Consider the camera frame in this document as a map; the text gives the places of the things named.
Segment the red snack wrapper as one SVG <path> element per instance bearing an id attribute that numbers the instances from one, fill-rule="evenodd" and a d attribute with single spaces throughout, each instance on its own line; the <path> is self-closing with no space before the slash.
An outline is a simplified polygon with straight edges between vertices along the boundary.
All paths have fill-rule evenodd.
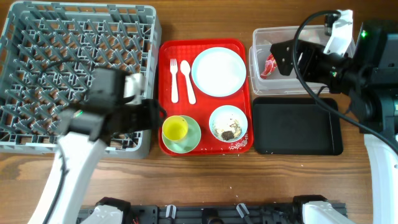
<path id="1" fill-rule="evenodd" d="M 260 74 L 260 77 L 265 80 L 276 68 L 277 68 L 277 62 L 276 62 L 274 56 L 272 54 L 270 54 L 267 57 L 267 60 L 265 62 L 265 69 Z"/>

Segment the yellow plastic cup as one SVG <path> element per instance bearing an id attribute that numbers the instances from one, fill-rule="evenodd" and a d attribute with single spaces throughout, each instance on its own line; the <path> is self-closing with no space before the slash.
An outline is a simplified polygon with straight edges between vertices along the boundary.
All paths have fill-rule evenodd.
<path id="1" fill-rule="evenodd" d="M 170 116 L 162 125 L 162 134 L 170 141 L 182 141 L 187 133 L 189 127 L 186 119 L 182 116 Z"/>

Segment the green bowl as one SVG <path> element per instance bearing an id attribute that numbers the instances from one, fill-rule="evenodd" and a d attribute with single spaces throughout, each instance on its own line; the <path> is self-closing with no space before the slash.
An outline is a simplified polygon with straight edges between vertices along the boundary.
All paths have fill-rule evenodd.
<path id="1" fill-rule="evenodd" d="M 174 142 L 168 140 L 162 134 L 162 141 L 165 144 L 166 148 L 170 151 L 177 154 L 185 154 L 190 151 L 193 151 L 199 145 L 201 140 L 201 128 L 199 124 L 191 117 L 185 115 L 179 115 L 186 119 L 188 123 L 188 133 L 186 137 L 182 141 Z"/>

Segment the white plastic fork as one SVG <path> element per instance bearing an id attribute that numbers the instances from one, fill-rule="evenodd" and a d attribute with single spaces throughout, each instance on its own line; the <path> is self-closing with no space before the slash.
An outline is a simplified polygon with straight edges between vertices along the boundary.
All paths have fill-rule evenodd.
<path id="1" fill-rule="evenodd" d="M 170 73 L 172 75 L 172 95 L 171 95 L 172 103 L 178 102 L 177 72 L 178 72 L 177 60 L 172 58 L 170 60 Z"/>

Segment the white plastic spoon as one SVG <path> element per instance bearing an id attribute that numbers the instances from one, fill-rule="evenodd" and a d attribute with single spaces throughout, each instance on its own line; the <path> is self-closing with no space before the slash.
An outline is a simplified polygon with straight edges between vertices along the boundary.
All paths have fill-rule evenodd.
<path id="1" fill-rule="evenodd" d="M 196 101 L 195 93 L 193 91 L 192 83 L 190 80 L 190 64 L 186 60 L 182 60 L 180 63 L 180 71 L 183 73 L 185 76 L 185 81 L 186 81 L 186 86 L 187 86 L 187 95 L 188 95 L 188 101 L 191 105 L 194 105 Z"/>

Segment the food scraps and rice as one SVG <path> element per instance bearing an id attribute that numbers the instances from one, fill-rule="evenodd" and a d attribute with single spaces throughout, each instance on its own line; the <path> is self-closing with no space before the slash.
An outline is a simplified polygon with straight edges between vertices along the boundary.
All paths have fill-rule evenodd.
<path id="1" fill-rule="evenodd" d="M 236 140 L 242 133 L 240 120 L 233 114 L 221 114 L 212 124 L 213 133 L 222 141 Z"/>

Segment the large light blue plate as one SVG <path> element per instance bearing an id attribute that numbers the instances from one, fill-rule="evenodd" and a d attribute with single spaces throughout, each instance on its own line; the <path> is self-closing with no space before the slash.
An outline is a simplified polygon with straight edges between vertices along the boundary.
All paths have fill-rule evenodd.
<path id="1" fill-rule="evenodd" d="M 212 47 L 194 59 L 191 75 L 200 91 L 221 98 L 236 93 L 243 86 L 246 66 L 243 59 L 231 49 Z"/>

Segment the light blue bowl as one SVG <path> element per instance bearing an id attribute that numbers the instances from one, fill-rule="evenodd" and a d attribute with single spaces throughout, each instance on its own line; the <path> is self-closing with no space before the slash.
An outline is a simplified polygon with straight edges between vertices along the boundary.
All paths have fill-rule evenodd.
<path id="1" fill-rule="evenodd" d="M 209 118 L 212 135 L 221 142 L 236 142 L 248 131 L 248 119 L 236 106 L 224 105 L 215 109 Z"/>

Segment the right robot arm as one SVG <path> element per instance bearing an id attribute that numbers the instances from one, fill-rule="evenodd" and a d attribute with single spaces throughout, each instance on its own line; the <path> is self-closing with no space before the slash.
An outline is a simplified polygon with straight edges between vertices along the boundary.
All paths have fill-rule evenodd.
<path id="1" fill-rule="evenodd" d="M 303 26 L 291 40 L 273 44 L 279 71 L 295 71 L 316 104 L 357 126 L 371 165 L 373 222 L 397 223 L 397 22 L 364 21 L 352 57 L 331 53 L 316 43 L 299 39 Z M 351 119 L 328 106 L 308 83 L 322 83 L 330 93 L 351 100 Z"/>

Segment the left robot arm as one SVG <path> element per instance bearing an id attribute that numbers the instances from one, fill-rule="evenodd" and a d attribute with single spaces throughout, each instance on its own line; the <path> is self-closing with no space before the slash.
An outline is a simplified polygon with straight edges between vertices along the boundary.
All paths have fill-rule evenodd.
<path id="1" fill-rule="evenodd" d="M 49 177 L 30 223 L 74 223 L 97 163 L 115 134 L 157 130 L 167 115 L 154 99 L 142 99 L 146 79 L 97 68 L 86 103 L 60 113 L 60 134 Z"/>

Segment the grey dishwasher rack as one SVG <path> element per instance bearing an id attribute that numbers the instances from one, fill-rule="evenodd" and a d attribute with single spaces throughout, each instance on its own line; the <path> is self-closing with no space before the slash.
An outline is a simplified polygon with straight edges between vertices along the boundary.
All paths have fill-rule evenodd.
<path id="1" fill-rule="evenodd" d="M 152 6 L 16 1 L 1 27 L 1 151 L 49 154 L 59 113 L 88 99 L 93 72 L 143 75 L 152 98 L 162 29 Z"/>

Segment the clear plastic bin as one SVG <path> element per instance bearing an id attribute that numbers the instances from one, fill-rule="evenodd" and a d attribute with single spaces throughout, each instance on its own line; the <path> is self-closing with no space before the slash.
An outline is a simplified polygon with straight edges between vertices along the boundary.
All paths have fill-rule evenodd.
<path id="1" fill-rule="evenodd" d="M 271 45 L 294 38 L 298 26 L 258 28 L 252 34 L 252 46 L 249 54 L 249 69 L 253 92 L 258 96 L 265 95 L 301 95 L 307 94 L 296 78 L 294 70 L 289 76 L 283 76 L 276 68 L 271 74 L 261 78 L 267 58 L 271 54 Z M 329 36 L 325 35 L 323 25 L 305 26 L 299 39 L 326 45 Z M 352 57 L 355 51 L 353 33 L 346 53 Z"/>

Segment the red plastic tray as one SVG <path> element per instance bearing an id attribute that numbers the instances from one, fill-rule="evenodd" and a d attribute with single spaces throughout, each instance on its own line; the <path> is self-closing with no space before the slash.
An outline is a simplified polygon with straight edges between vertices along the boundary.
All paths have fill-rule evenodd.
<path id="1" fill-rule="evenodd" d="M 177 72 L 178 102 L 172 103 L 172 75 L 170 61 L 178 63 L 186 60 L 193 65 L 194 60 L 208 49 L 227 49 L 238 55 L 238 59 L 246 61 L 246 51 L 243 43 L 238 39 L 199 39 L 199 40 L 170 40 L 159 49 L 159 103 L 166 110 L 168 116 L 186 115 L 193 118 L 201 128 L 201 140 L 198 146 L 186 153 L 188 156 L 211 154 L 242 154 L 250 149 L 254 142 L 251 114 L 251 94 L 247 81 L 247 72 L 243 72 L 244 83 L 229 96 L 215 97 L 201 91 L 197 84 L 193 84 L 193 91 L 197 102 L 188 102 L 185 76 Z M 217 140 L 210 131 L 209 121 L 211 113 L 220 106 L 231 105 L 239 108 L 248 121 L 248 130 L 243 138 L 232 143 Z"/>

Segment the black plastic tray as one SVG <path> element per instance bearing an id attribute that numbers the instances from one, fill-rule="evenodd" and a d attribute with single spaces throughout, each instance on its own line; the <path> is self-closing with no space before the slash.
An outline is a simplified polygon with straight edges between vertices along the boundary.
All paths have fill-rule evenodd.
<path id="1" fill-rule="evenodd" d="M 252 104 L 254 149 L 260 154 L 338 156 L 339 117 L 311 98 L 258 97 Z"/>

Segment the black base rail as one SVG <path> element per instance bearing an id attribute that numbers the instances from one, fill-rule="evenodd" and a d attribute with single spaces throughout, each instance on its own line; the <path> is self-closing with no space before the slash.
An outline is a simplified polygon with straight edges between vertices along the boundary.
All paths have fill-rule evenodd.
<path id="1" fill-rule="evenodd" d="M 273 203 L 262 206 L 247 206 L 253 223 L 300 223 L 293 217 L 291 203 Z M 205 218 L 219 218 L 223 223 L 246 223 L 235 206 L 225 207 L 177 207 L 175 218 L 166 217 L 166 208 L 155 205 L 133 205 L 131 207 L 138 223 L 203 223 Z"/>

